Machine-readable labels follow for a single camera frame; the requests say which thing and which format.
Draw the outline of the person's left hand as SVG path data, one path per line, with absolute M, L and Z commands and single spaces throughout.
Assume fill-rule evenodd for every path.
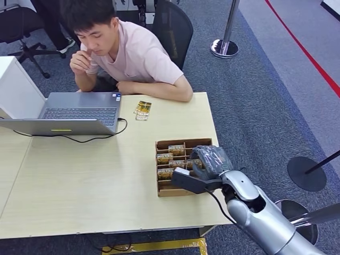
M 136 93 L 135 85 L 135 82 L 120 81 L 116 84 L 116 87 L 122 95 L 133 95 Z

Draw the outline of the person's right hand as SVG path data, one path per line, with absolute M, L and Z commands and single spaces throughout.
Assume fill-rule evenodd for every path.
M 84 50 L 79 50 L 72 54 L 70 60 L 70 68 L 74 74 L 84 74 L 90 67 L 92 58 L 90 55 Z

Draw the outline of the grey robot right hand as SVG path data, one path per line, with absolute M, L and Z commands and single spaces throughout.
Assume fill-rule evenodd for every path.
M 213 180 L 222 174 L 234 170 L 231 161 L 222 147 L 196 146 L 193 148 L 190 159 L 200 159 L 204 168 L 193 163 L 194 172 L 201 180 Z

